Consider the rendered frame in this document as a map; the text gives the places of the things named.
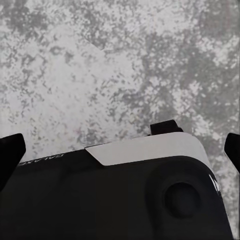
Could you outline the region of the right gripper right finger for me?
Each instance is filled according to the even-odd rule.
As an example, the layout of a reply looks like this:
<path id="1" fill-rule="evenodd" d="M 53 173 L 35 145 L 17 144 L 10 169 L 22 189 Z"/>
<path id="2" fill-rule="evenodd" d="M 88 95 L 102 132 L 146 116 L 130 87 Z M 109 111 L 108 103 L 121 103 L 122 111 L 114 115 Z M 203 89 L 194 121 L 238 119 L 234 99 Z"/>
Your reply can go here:
<path id="1" fill-rule="evenodd" d="M 240 134 L 230 132 L 227 135 L 224 151 L 240 173 Z"/>

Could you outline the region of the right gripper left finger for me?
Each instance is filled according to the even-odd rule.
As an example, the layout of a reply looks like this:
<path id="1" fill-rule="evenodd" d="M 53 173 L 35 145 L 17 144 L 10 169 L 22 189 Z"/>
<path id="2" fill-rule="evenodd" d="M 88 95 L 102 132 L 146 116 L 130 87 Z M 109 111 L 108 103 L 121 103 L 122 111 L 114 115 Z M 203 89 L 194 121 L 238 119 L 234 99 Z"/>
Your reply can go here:
<path id="1" fill-rule="evenodd" d="M 22 133 L 0 138 L 0 193 L 26 153 Z"/>

